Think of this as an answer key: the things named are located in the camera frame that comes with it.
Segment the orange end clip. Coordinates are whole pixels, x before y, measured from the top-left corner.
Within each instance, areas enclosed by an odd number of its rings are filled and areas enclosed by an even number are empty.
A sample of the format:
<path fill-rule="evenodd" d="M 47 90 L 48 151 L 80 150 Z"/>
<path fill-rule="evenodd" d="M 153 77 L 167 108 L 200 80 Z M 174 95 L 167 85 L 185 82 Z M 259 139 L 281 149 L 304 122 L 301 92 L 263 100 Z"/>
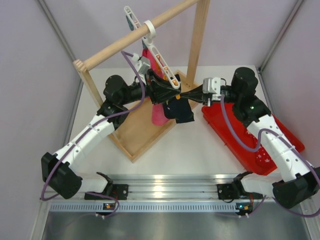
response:
<path fill-rule="evenodd" d="M 181 98 L 181 95 L 180 95 L 180 93 L 181 93 L 181 84 L 180 84 L 180 82 L 178 80 L 173 80 L 173 84 L 175 86 L 175 89 L 178 91 L 178 93 L 175 95 L 175 98 L 177 100 L 179 100 Z"/>

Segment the navy santa sock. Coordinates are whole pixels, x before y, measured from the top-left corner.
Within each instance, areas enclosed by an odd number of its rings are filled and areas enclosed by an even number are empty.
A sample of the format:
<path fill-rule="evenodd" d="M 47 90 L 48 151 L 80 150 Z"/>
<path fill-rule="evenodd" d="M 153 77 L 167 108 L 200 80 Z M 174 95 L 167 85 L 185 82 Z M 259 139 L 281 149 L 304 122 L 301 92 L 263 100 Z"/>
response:
<path fill-rule="evenodd" d="M 162 103 L 162 107 L 163 107 L 163 113 L 164 116 L 171 120 L 171 119 L 175 119 L 175 112 L 173 110 L 174 108 L 174 101 L 165 101 L 164 103 Z"/>
<path fill-rule="evenodd" d="M 194 122 L 194 113 L 186 98 L 174 99 L 173 115 L 177 124 Z"/>

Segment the white clip hanger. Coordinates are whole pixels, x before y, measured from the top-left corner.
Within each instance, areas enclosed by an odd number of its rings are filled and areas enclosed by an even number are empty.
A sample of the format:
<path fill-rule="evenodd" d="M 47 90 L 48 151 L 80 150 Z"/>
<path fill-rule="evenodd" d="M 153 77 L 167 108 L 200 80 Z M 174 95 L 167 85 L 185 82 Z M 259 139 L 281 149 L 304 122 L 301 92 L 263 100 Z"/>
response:
<path fill-rule="evenodd" d="M 142 24 L 139 22 L 136 15 L 134 14 L 134 12 L 132 11 L 132 9 L 129 6 L 125 6 L 123 10 L 124 10 L 125 16 L 131 15 L 131 18 L 132 18 L 131 22 L 134 26 L 134 30 L 137 30 L 138 28 L 140 28 L 142 26 Z M 161 53 L 158 51 L 157 47 L 154 44 L 154 38 L 156 37 L 156 29 L 155 29 L 154 25 L 152 24 L 152 22 L 150 20 L 146 20 L 143 23 L 143 25 L 147 26 L 148 30 L 150 30 L 150 33 L 147 33 L 145 36 L 143 36 L 141 38 L 143 49 L 148 49 L 151 52 L 152 56 L 154 57 L 157 64 L 159 65 L 159 67 L 162 70 L 162 73 L 163 73 L 162 79 L 170 82 L 171 86 L 174 89 L 176 89 L 176 87 L 174 86 L 173 80 L 178 80 L 178 79 L 175 77 L 175 75 L 173 74 L 173 72 L 171 71 L 171 69 L 167 65 L 166 61 L 162 57 Z"/>

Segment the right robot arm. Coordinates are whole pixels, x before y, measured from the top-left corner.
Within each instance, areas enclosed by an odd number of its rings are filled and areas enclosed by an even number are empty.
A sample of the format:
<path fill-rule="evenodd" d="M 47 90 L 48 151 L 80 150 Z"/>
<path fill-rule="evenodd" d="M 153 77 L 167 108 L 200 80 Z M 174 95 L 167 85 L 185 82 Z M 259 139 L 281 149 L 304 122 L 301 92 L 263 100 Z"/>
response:
<path fill-rule="evenodd" d="M 219 77 L 209 77 L 201 86 L 182 93 L 181 97 L 206 106 L 219 102 L 224 121 L 237 143 L 252 153 L 263 147 L 276 165 L 278 177 L 253 172 L 237 175 L 232 182 L 234 194 L 242 199 L 250 193 L 261 194 L 289 210 L 319 191 L 320 169 L 305 160 L 281 131 L 270 109 L 256 96 L 257 85 L 254 71 L 239 67 L 230 85 L 221 85 Z M 235 118 L 256 138 L 255 147 L 246 145 L 236 134 L 227 115 L 226 103 L 232 104 Z"/>

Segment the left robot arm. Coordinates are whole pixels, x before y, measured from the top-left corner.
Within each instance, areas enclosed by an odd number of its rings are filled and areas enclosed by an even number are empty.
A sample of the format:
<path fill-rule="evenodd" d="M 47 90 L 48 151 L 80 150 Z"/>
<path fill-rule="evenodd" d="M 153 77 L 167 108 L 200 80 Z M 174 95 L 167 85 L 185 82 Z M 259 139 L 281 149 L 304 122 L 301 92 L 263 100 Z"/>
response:
<path fill-rule="evenodd" d="M 48 187 L 64 199 L 70 199 L 77 193 L 103 199 L 113 194 L 112 180 L 106 174 L 97 172 L 80 176 L 77 168 L 102 140 L 125 122 L 130 112 L 142 105 L 145 98 L 150 98 L 153 104 L 161 104 L 181 93 L 178 79 L 170 83 L 153 70 L 148 70 L 145 75 L 137 74 L 137 78 L 138 82 L 128 85 L 121 76 L 110 76 L 103 90 L 105 101 L 89 124 L 64 147 L 42 156 L 44 186 L 40 197 L 43 201 L 49 200 L 45 197 Z"/>

